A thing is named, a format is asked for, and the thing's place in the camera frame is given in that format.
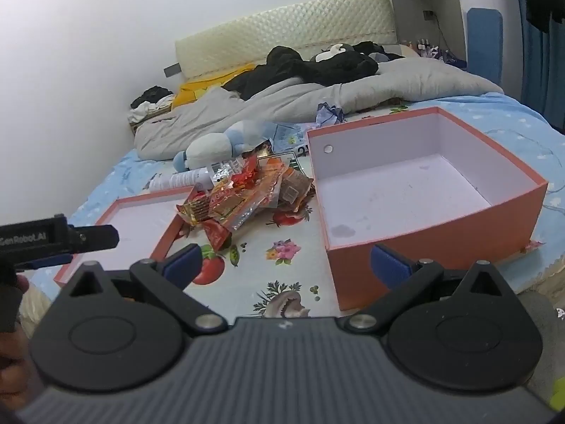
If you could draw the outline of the person's left hand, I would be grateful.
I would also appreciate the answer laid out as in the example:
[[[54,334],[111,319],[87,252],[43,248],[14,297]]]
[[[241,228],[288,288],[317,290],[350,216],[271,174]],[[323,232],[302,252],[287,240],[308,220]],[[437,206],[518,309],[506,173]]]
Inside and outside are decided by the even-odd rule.
[[[19,323],[15,331],[1,334],[1,403],[9,410],[23,408],[30,397],[31,370],[28,338]]]

